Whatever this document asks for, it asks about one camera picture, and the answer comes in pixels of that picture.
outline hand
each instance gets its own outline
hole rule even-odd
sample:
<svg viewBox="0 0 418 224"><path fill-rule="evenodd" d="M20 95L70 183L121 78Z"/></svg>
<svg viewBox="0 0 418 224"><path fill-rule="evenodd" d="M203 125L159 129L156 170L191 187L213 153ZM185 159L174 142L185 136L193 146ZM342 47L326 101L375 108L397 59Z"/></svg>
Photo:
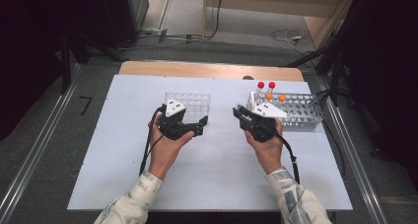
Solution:
<svg viewBox="0 0 418 224"><path fill-rule="evenodd" d="M158 128L162 114L158 114L154 120L153 133L151 135L151 146L163 135ZM148 172L163 180L167 172L177 158L178 152L193 137L194 132L189 131L182 135L178 140L170 140L163 136L151 150L151 165Z"/></svg>
<svg viewBox="0 0 418 224"><path fill-rule="evenodd" d="M282 135L283 125L277 118L276 128L279 134ZM258 162L266 174L270 174L282 166L281 156L283 142L277 136L260 143L254 140L254 137L252 137L252 134L249 131L245 131L244 133L246 142L254 149Z"/></svg>

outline test tube rack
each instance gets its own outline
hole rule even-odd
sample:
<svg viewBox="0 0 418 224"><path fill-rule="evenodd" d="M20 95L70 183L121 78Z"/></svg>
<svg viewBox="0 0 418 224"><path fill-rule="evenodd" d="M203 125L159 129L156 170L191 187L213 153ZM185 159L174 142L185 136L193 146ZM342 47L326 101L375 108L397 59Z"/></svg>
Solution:
<svg viewBox="0 0 418 224"><path fill-rule="evenodd" d="M284 102L279 101L279 96L285 95ZM254 107L265 102L265 95L251 92L246 107L251 111ZM287 114L287 117L278 117L285 127L316 128L323 120L323 113L319 101L312 94L273 93L270 104Z"/></svg>
<svg viewBox="0 0 418 224"><path fill-rule="evenodd" d="M205 115L209 116L210 94L166 92L165 104L169 99L174 99L186 107L182 121L184 123L198 122Z"/></svg>

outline white triangular marker plate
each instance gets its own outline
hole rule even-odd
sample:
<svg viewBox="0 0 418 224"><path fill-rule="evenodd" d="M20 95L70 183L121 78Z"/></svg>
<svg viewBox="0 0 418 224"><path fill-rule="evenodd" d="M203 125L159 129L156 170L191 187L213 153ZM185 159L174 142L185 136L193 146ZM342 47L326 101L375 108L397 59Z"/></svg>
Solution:
<svg viewBox="0 0 418 224"><path fill-rule="evenodd" d="M251 112L262 117L287 117L287 114L270 103L262 103Z"/></svg>
<svg viewBox="0 0 418 224"><path fill-rule="evenodd" d="M182 103L174 99L169 99L169 101L167 102L166 117L170 117L173 114L176 114L183 110L185 110L185 106Z"/></svg>

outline person's right arm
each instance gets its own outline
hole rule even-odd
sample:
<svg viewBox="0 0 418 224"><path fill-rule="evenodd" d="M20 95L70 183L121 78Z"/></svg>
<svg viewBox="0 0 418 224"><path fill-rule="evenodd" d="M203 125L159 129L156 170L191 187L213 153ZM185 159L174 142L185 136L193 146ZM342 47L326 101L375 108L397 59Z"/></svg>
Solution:
<svg viewBox="0 0 418 224"><path fill-rule="evenodd" d="M283 125L276 119L276 128L282 134ZM251 133L245 132L246 141L255 151L259 164L267 174L265 177L277 198L280 212L286 223L331 223L320 201L307 188L300 186L282 167L283 142L274 136L260 143Z"/></svg>

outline red cap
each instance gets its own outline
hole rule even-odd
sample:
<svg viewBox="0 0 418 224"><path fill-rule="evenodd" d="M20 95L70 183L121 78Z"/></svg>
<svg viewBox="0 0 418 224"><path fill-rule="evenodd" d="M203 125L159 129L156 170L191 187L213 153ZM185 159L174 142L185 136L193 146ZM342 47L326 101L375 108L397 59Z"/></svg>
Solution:
<svg viewBox="0 0 418 224"><path fill-rule="evenodd" d="M259 82L257 84L257 87L260 88L260 89L264 88L264 83L263 82Z"/></svg>

